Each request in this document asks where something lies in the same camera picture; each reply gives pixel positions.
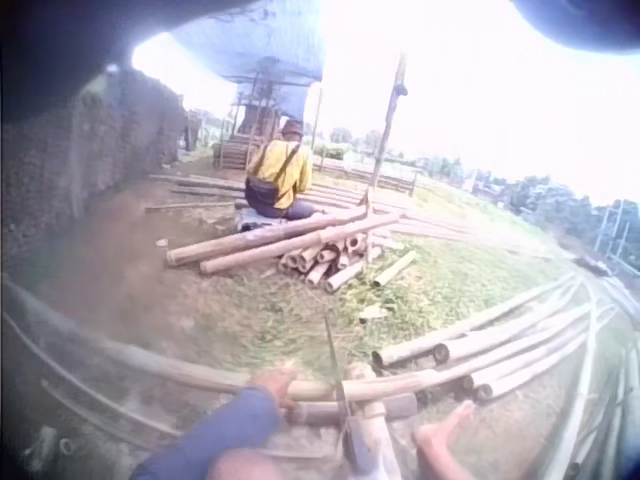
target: knee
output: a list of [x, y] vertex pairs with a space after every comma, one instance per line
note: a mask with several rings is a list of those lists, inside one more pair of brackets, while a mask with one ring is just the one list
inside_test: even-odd
[[257, 450], [231, 450], [209, 467], [207, 480], [283, 480], [278, 466]]

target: bare foot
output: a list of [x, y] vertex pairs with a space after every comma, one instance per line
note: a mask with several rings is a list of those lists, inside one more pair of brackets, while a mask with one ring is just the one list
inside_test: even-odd
[[440, 423], [426, 424], [413, 432], [413, 442], [420, 449], [447, 448], [454, 429], [475, 410], [471, 400], [462, 402]]

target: sky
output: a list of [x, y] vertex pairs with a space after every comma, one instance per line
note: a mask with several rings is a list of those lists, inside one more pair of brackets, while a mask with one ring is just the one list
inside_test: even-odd
[[[389, 146], [460, 157], [510, 179], [550, 174], [594, 203], [640, 200], [640, 56], [571, 50], [547, 40], [506, 0], [332, 0], [319, 128], [382, 130], [399, 53], [409, 95]], [[229, 111], [235, 88], [169, 34], [133, 63], [185, 106]], [[309, 93], [313, 122], [319, 85]]]

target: yellow shirt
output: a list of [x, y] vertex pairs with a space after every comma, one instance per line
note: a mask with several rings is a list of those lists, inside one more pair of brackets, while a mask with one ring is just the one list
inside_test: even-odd
[[[249, 165], [249, 172], [262, 180], [273, 181], [280, 171], [280, 167], [289, 156], [289, 152], [296, 146], [296, 142], [285, 142], [284, 140], [273, 140], [266, 147], [267, 152], [264, 162], [259, 172], [256, 172], [257, 163], [262, 155], [260, 149]], [[300, 146], [300, 150], [291, 159], [289, 166], [280, 175], [277, 187], [278, 193], [282, 196], [274, 206], [276, 208], [289, 208], [296, 198], [296, 193], [302, 193], [311, 187], [311, 172], [313, 171], [313, 160], [309, 149]]]

